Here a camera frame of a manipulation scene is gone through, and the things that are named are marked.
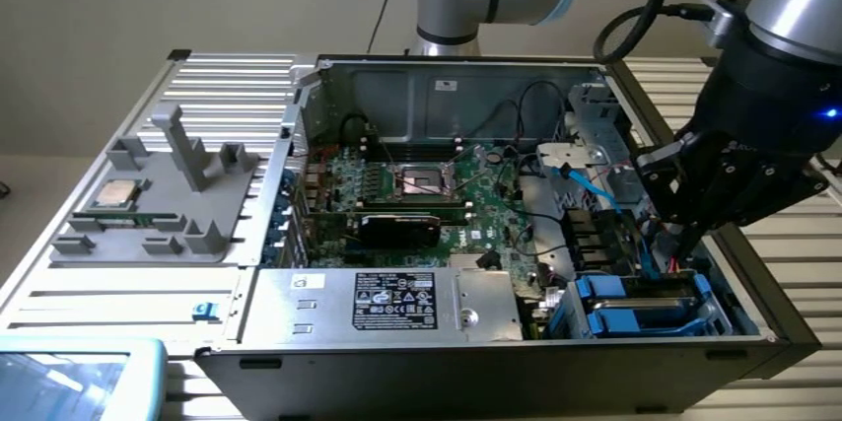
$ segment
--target warning label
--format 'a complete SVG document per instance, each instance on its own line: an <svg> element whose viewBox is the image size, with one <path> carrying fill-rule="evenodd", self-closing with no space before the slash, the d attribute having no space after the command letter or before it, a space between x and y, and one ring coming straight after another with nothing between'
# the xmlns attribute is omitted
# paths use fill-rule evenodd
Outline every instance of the warning label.
<svg viewBox="0 0 842 421"><path fill-rule="evenodd" d="M354 327L437 329L433 273L357 273Z"/></svg>

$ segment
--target motherboard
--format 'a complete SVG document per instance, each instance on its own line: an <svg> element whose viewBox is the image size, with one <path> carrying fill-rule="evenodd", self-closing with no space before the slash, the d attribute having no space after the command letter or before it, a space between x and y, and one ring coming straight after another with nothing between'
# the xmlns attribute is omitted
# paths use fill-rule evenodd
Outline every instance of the motherboard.
<svg viewBox="0 0 842 421"><path fill-rule="evenodd" d="M333 147L311 159L310 266L501 269L517 292L534 295L517 154L494 143L373 148Z"/></svg>

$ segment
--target blue connector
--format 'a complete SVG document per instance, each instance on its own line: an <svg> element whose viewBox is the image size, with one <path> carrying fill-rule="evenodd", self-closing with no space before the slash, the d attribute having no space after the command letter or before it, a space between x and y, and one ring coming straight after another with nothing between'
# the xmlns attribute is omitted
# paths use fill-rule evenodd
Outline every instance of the blue connector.
<svg viewBox="0 0 842 421"><path fill-rule="evenodd" d="M216 316L218 308L216 303L199 303L194 307L194 320L220 320Z"/></svg>

